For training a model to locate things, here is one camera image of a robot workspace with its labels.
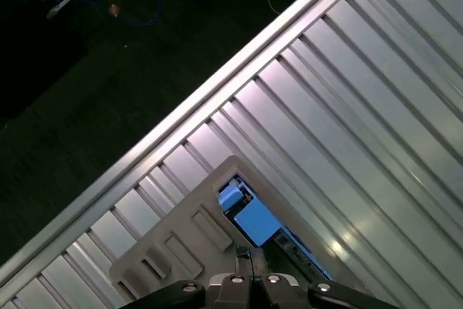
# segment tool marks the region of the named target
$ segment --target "dark floor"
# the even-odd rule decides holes
[[[140,19],[156,10],[101,1]],[[86,54],[5,128],[0,119],[0,264],[274,17],[267,0],[163,0],[154,25],[133,28],[69,3],[55,20]]]

